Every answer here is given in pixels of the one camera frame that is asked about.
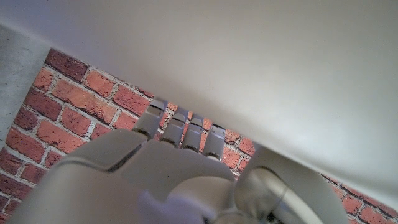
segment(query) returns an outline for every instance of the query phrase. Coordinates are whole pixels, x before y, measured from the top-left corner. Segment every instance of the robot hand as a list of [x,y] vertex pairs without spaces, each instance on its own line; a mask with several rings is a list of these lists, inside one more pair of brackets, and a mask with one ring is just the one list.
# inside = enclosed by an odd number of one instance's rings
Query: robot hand
[[182,197],[169,197],[165,203],[154,199],[145,191],[138,198],[140,221],[143,224],[206,224],[214,217],[210,210],[192,200]]

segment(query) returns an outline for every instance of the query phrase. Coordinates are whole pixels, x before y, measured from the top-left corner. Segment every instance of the red brick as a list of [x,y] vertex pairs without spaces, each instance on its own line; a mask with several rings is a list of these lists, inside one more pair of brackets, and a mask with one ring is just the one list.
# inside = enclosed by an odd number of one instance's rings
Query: red brick
[[40,69],[39,74],[37,74],[36,79],[33,82],[33,86],[36,86],[40,90],[48,91],[53,77],[54,75],[51,71],[42,68]]
[[352,195],[347,195],[343,199],[343,206],[346,212],[355,215],[362,206],[362,201],[354,198]]
[[24,199],[32,188],[0,174],[0,191]]
[[29,90],[24,104],[31,106],[40,114],[50,118],[53,121],[57,119],[58,114],[61,112],[61,105],[59,105],[55,100],[50,99],[44,93],[34,89]]
[[188,120],[191,120],[191,119],[192,119],[192,115],[193,115],[193,112],[192,112],[192,111],[189,111],[189,112],[188,112]]
[[49,151],[47,157],[44,160],[45,166],[51,168],[54,164],[56,164],[59,160],[62,159],[62,156],[54,151]]
[[161,135],[162,134],[160,132],[156,132],[154,139],[159,141]]
[[115,103],[124,107],[125,109],[141,116],[145,111],[146,107],[149,105],[149,101],[144,97],[134,93],[127,87],[119,85],[119,90],[113,97]]
[[203,152],[203,149],[205,148],[206,138],[207,134],[202,133],[200,138],[200,152]]
[[113,126],[116,129],[127,129],[131,130],[132,127],[136,124],[137,119],[133,118],[132,116],[126,114],[125,112],[122,112],[119,115],[119,118],[116,120],[116,122],[113,124]]
[[42,121],[37,137],[66,153],[70,153],[85,142],[48,121]]
[[175,111],[176,109],[177,109],[177,107],[178,107],[178,105],[175,105],[174,103],[168,103],[167,104],[167,107],[170,109],[170,110],[172,110],[172,111]]
[[361,223],[356,221],[355,219],[350,219],[349,224],[361,224]]
[[116,109],[101,101],[86,90],[60,80],[52,94],[61,100],[71,103],[73,106],[94,116],[100,121],[109,124],[116,112]]
[[22,161],[20,159],[8,153],[4,148],[1,150],[0,168],[4,169],[12,175],[16,175],[18,168],[20,168],[21,165]]
[[332,187],[333,191],[336,193],[337,197],[341,200],[345,194],[344,190],[341,190],[340,188],[330,185]]
[[6,211],[7,214],[12,215],[12,212],[18,207],[18,205],[19,202],[11,200],[4,210]]
[[184,125],[184,130],[182,131],[181,141],[184,139],[185,133],[187,133],[188,125],[189,124],[186,124],[186,123]]
[[67,56],[54,49],[50,50],[45,59],[45,63],[47,65],[51,65],[66,76],[78,81],[81,81],[88,68],[84,63],[81,63],[73,57]]
[[368,224],[395,224],[392,220],[386,220],[380,213],[374,211],[370,206],[366,206],[359,218]]
[[0,213],[0,224],[5,224],[8,219],[9,219],[9,215]]
[[85,85],[101,96],[108,97],[112,92],[114,82],[105,78],[99,71],[92,70],[86,77]]
[[152,94],[151,92],[149,92],[149,91],[143,90],[142,88],[138,88],[138,87],[137,87],[137,89],[138,89],[138,91],[140,91],[141,93],[143,93],[144,95],[146,95],[146,96],[148,96],[148,97],[151,97],[151,98],[155,97],[155,95],[153,95],[153,94]]
[[248,159],[242,159],[241,163],[238,166],[238,172],[242,172],[246,165],[248,164],[249,160]]
[[31,130],[37,125],[37,117],[34,113],[21,107],[15,117],[14,123],[23,129]]
[[4,206],[6,206],[7,202],[8,202],[8,198],[0,196],[0,211],[2,211]]
[[103,134],[106,134],[108,132],[112,131],[110,128],[107,128],[103,125],[96,124],[93,130],[93,133],[90,136],[90,139],[94,140],[98,137],[100,137]]
[[42,168],[39,168],[33,164],[26,164],[25,169],[23,173],[21,174],[21,177],[25,180],[28,180],[34,184],[39,183],[40,179],[43,177],[45,174],[45,170]]
[[242,139],[242,141],[239,145],[239,149],[242,150],[243,152],[245,152],[246,154],[249,154],[250,156],[252,156],[254,154],[253,142],[248,138]]
[[166,119],[167,119],[167,116],[168,116],[168,115],[169,115],[169,114],[168,114],[167,112],[165,112],[165,113],[163,114],[162,119],[160,120],[160,124],[159,124],[160,128],[163,128],[164,124],[166,123]]
[[229,168],[235,169],[236,165],[238,164],[239,159],[241,158],[241,155],[239,153],[232,151],[228,149],[227,147],[224,146],[224,152],[223,152],[223,157],[222,161],[225,163]]
[[225,134],[225,142],[228,144],[234,144],[239,137],[240,137],[239,133],[227,129]]
[[212,124],[213,124],[212,121],[210,121],[209,119],[205,118],[203,120],[203,129],[210,130]]
[[355,196],[357,196],[357,197],[363,199],[364,201],[370,203],[371,205],[373,205],[373,206],[375,206],[375,207],[378,207],[378,206],[381,204],[381,203],[378,202],[377,200],[374,200],[373,198],[371,198],[371,197],[369,197],[369,196],[366,196],[366,195],[362,194],[361,192],[358,192],[357,190],[352,189],[351,187],[348,187],[347,185],[344,185],[344,184],[343,184],[342,187],[343,187],[344,189],[348,190],[349,192],[351,192],[353,195],[355,195]]
[[90,125],[90,120],[70,108],[65,108],[62,113],[62,124],[75,134],[84,136]]
[[385,213],[387,213],[388,215],[390,215],[391,217],[398,217],[397,211],[395,211],[394,209],[388,207],[387,205],[380,204],[379,208],[380,208],[383,212],[385,212]]
[[43,146],[32,137],[22,134],[14,128],[11,128],[8,132],[6,144],[35,162],[42,160]]

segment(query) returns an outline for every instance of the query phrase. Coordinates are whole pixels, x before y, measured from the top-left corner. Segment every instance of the white surface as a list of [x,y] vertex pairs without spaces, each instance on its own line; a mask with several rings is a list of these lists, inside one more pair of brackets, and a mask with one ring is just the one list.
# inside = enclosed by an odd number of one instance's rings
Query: white surface
[[49,50],[0,25],[0,148]]
[[397,1],[11,1],[0,21],[398,209]]

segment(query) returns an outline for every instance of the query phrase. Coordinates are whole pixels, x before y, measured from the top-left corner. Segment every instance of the brick wall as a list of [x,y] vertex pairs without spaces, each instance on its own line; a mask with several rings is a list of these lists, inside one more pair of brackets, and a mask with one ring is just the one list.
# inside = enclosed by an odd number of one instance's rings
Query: brick wall
[[[51,50],[0,150],[0,223],[65,154],[113,129],[132,129],[153,94]],[[177,109],[169,103],[157,138]],[[203,149],[211,121],[206,119]],[[239,176],[254,149],[250,139],[227,130],[223,162]],[[393,209],[324,177],[351,223],[398,223]]]

